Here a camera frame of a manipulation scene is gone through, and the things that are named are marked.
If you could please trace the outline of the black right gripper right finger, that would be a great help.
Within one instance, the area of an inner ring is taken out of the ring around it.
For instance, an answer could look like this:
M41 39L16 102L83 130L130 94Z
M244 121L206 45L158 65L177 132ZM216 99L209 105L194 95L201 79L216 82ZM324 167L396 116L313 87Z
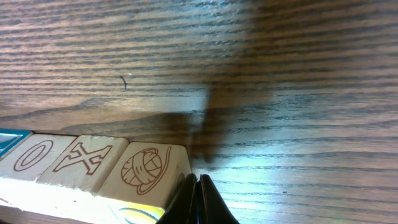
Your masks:
M239 224L209 175L200 176L197 182L197 197L200 224Z

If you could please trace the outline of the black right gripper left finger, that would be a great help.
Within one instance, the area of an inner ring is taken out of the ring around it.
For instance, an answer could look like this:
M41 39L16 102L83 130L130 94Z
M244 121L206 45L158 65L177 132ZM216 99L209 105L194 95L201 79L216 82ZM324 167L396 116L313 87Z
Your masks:
M172 203L156 224L197 224L197 177L188 174Z

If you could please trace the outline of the yellow wooden block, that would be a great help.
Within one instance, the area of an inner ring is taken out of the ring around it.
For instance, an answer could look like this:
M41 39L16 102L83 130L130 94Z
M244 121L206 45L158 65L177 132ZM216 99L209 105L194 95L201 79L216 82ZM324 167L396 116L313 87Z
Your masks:
M183 146L132 142L97 193L110 223L156 223L191 167Z

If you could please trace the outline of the red W wooden block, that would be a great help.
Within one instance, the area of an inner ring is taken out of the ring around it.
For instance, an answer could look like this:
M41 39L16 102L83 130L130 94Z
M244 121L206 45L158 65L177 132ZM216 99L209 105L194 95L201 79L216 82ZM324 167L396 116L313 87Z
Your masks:
M126 138L81 135L39 176L55 198L81 200L96 194L127 148Z

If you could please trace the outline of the blue-sided wooden block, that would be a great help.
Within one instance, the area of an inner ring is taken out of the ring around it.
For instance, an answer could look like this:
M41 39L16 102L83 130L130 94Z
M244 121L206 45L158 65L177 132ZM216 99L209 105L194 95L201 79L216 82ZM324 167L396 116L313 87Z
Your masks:
M1 129L1 160L33 135L33 131L22 129Z

